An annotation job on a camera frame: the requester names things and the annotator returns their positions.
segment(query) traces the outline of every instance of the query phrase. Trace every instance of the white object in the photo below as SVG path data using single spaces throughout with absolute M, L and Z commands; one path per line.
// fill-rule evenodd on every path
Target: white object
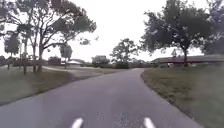
M 148 117 L 144 119 L 144 126 L 145 128 L 156 128 L 155 125 L 153 124 L 152 120 Z
M 82 118 L 78 118 L 75 120 L 75 122 L 72 124 L 71 128 L 81 128 L 83 125 L 84 120 Z

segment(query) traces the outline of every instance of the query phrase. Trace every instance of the house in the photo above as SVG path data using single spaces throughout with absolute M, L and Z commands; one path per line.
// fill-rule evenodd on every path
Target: house
M 224 55 L 202 55 L 202 56 L 188 56 L 187 57 L 188 63 L 220 63 L 224 62 Z M 164 58 L 157 58 L 151 61 L 153 64 L 183 64 L 184 63 L 184 56 L 180 57 L 164 57 Z
M 76 66 L 80 66 L 82 67 L 85 64 L 85 61 L 81 60 L 81 59 L 70 59 L 69 61 L 67 61 L 68 65 L 76 65 Z

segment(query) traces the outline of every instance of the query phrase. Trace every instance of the overcast sky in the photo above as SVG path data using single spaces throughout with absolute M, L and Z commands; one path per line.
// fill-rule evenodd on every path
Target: overcast sky
M 79 58 L 86 61 L 91 61 L 91 57 L 95 55 L 107 55 L 112 52 L 119 41 L 123 38 L 130 38 L 136 43 L 144 34 L 144 20 L 147 17 L 143 13 L 147 10 L 158 12 L 165 5 L 166 0 L 71 0 L 78 6 L 87 10 L 88 16 L 96 21 L 97 30 L 93 34 L 85 34 L 84 37 L 92 39 L 91 45 L 80 46 L 78 42 L 70 42 L 73 48 L 72 58 Z M 205 7 L 206 0 L 197 0 L 195 4 L 198 7 Z M 157 57 L 170 56 L 172 50 L 167 50 L 166 54 L 161 54 L 160 51 L 155 52 L 153 56 L 148 53 L 140 54 L 141 59 L 152 60 Z M 200 50 L 193 50 L 191 55 L 199 55 Z M 0 44 L 0 55 L 4 53 L 4 44 Z M 50 52 L 45 52 L 44 58 L 50 56 L 60 56 L 59 49 L 51 49 Z

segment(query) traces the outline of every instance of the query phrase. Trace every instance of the grass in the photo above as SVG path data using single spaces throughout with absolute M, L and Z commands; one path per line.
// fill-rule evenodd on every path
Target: grass
M 224 68 L 152 68 L 145 83 L 206 128 L 224 126 Z
M 74 77 L 67 72 L 43 70 L 43 73 L 33 74 L 31 67 L 26 76 L 22 69 L 7 70 L 0 67 L 0 105 L 4 105 L 21 98 L 33 96 L 60 87 L 69 82 L 85 79 Z
M 50 66 L 52 68 L 57 69 L 64 69 L 63 66 Z M 128 69 L 112 69 L 112 68 L 91 68 L 91 67 L 76 67 L 70 66 L 67 68 L 68 70 L 79 70 L 79 71 L 86 71 L 86 72 L 94 72 L 99 74 L 110 74 L 110 73 L 117 73 L 122 71 L 127 71 Z

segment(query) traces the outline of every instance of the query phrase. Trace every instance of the road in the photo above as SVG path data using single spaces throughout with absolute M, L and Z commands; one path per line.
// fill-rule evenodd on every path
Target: road
M 2 128 L 202 128 L 145 86 L 142 69 L 93 77 L 0 107 Z

